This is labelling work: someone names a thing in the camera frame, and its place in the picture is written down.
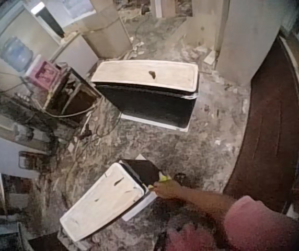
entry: person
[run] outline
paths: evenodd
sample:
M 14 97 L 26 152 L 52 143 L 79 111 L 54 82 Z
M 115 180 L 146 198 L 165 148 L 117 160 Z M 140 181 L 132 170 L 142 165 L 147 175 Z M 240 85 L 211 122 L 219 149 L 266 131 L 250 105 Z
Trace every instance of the person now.
M 229 250 L 295 250 L 299 243 L 299 222 L 274 212 L 250 196 L 236 200 L 216 192 L 181 186 L 174 180 L 154 183 L 163 199 L 191 203 L 209 215 L 226 236 Z M 168 231 L 166 250 L 215 250 L 212 235 L 186 225 L 179 232 Z

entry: white wall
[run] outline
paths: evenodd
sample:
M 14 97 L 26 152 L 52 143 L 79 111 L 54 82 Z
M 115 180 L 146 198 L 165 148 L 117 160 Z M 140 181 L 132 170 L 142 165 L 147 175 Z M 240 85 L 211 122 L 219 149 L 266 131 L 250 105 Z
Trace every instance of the white wall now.
M 39 175 L 38 172 L 19 168 L 19 151 L 42 153 L 37 150 L 0 138 L 0 173 L 23 178 L 37 178 Z
M 59 47 L 59 44 L 42 28 L 37 20 L 26 9 L 7 26 L 4 32 L 0 35 L 0 53 L 1 48 L 8 38 L 17 36 L 30 50 L 33 51 L 33 57 L 38 54 L 49 58 Z M 0 58 L 0 90 L 9 89 L 20 83 L 19 75 L 15 69 L 9 66 Z M 7 92 L 9 95 L 15 92 L 26 93 L 24 86 L 20 86 L 12 91 Z

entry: black object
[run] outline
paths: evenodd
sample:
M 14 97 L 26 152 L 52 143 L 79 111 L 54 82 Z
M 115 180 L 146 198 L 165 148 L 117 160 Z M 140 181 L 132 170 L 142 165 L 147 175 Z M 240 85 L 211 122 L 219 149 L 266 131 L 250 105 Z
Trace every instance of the black object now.
M 95 85 L 123 114 L 179 128 L 188 126 L 198 93 L 198 85 L 194 92 L 122 83 Z
M 122 166 L 133 179 L 144 183 L 146 186 L 153 185 L 159 180 L 159 169 L 148 160 L 122 159 Z
M 93 132 L 89 129 L 89 124 L 86 124 L 85 131 L 78 137 L 79 140 L 83 140 L 86 137 L 92 136 Z
M 61 38 L 65 37 L 65 33 L 61 26 L 58 24 L 58 22 L 54 19 L 52 14 L 47 10 L 46 7 L 42 8 L 41 11 L 39 11 L 36 14 L 37 17 L 41 17 L 50 27 L 54 32 Z

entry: electrical cord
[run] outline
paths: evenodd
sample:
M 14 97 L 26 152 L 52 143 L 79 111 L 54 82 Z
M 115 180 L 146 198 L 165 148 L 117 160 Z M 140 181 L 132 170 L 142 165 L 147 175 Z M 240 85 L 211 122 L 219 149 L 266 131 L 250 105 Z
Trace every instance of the electrical cord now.
M 21 82 L 20 84 L 15 85 L 15 86 L 13 86 L 13 87 L 11 87 L 11 88 L 9 88 L 9 89 L 6 89 L 6 90 L 0 90 L 0 93 L 6 93 L 6 92 L 8 92 L 8 91 L 10 91 L 10 90 L 13 90 L 13 89 L 17 88 L 18 86 L 24 85 L 24 84 L 25 84 L 25 82 Z
M 32 98 L 31 99 L 34 103 L 36 103 L 36 105 L 38 105 L 38 108 L 39 110 L 41 110 L 42 112 L 46 113 L 47 115 L 51 116 L 51 117 L 54 117 L 54 118 L 69 118 L 69 117 L 73 117 L 73 116 L 77 116 L 77 115 L 80 115 L 80 114 L 83 114 L 83 113 L 86 113 L 86 112 L 89 112 L 90 110 L 94 109 L 93 106 L 89 107 L 88 109 L 84 110 L 84 111 L 80 111 L 80 112 L 77 112 L 77 113 L 74 113 L 74 114 L 68 114 L 68 115 L 54 115 L 54 114 L 51 114 L 49 113 L 48 111 L 45 111 L 44 108 L 42 108 L 42 106 L 39 104 L 39 102 Z
M 119 122 L 120 122 L 120 120 L 121 120 L 121 117 L 122 117 L 122 113 L 119 114 L 119 117 L 118 117 L 118 119 L 117 119 L 117 122 L 116 122 L 115 125 L 112 127 L 112 129 L 111 129 L 108 133 L 106 133 L 106 134 L 99 135 L 99 134 L 97 133 L 97 131 L 98 131 L 98 128 L 97 128 L 97 129 L 95 130 L 95 134 L 94 134 L 94 135 L 97 136 L 97 138 L 95 138 L 95 139 L 93 140 L 93 136 L 94 136 L 94 135 L 92 135 L 91 138 L 90 138 L 90 141 L 88 141 L 88 143 L 84 146 L 84 148 L 83 148 L 83 150 L 80 152 L 80 154 L 77 155 L 77 157 L 75 158 L 75 160 L 74 160 L 74 162 L 73 162 L 73 164 L 72 164 L 72 167 L 69 169 L 69 171 L 68 171 L 67 174 L 66 174 L 66 177 L 65 177 L 65 185 L 64 185 L 64 191 L 61 191 L 61 199 L 63 200 L 64 205 L 65 205 L 68 209 L 70 208 L 70 202 L 69 202 L 69 200 L 67 199 L 67 197 L 66 197 L 65 194 L 66 194 L 66 192 L 67 192 L 67 180 L 68 180 L 68 176 L 69 176 L 69 174 L 71 173 L 71 171 L 73 171 L 73 168 L 74 168 L 75 164 L 77 163 L 77 161 L 79 160 L 79 158 L 83 155 L 83 153 L 87 150 L 87 148 L 88 148 L 92 143 L 94 143 L 94 142 L 96 142 L 97 140 L 100 140 L 100 139 L 102 139 L 102 138 L 104 138 L 104 137 L 110 135 L 110 134 L 115 130 L 115 128 L 117 127 L 117 125 L 119 124 Z

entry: cable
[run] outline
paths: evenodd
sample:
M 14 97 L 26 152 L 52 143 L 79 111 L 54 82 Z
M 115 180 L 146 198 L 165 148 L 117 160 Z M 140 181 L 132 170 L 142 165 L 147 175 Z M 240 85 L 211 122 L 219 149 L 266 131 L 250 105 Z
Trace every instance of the cable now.
M 11 87 L 11 88 L 9 88 L 9 89 L 6 89 L 6 90 L 0 90 L 0 93 L 6 93 L 6 92 L 8 92 L 8 91 L 10 91 L 10 90 L 13 90 L 13 89 L 17 88 L 18 86 L 24 85 L 24 84 L 25 84 L 25 82 L 22 82 L 22 83 L 20 83 L 20 84 L 18 84 L 18 85 L 15 85 L 15 86 L 13 86 L 13 87 Z
M 73 117 L 73 116 L 77 116 L 77 115 L 89 112 L 90 110 L 94 109 L 94 107 L 90 106 L 88 109 L 86 109 L 84 111 L 80 111 L 80 112 L 74 113 L 74 114 L 54 115 L 54 114 L 49 113 L 48 111 L 45 111 L 44 108 L 42 108 L 42 106 L 39 104 L 39 102 L 36 99 L 32 98 L 32 101 L 35 102 L 38 105 L 39 110 L 41 110 L 42 112 L 44 112 L 47 115 L 50 115 L 51 117 L 54 117 L 54 118 L 69 118 L 69 117 Z
M 0 72 L 0 74 L 10 75 L 10 76 L 15 76 L 15 77 L 20 77 L 19 75 L 12 74 L 12 73 L 7 73 L 7 72 Z

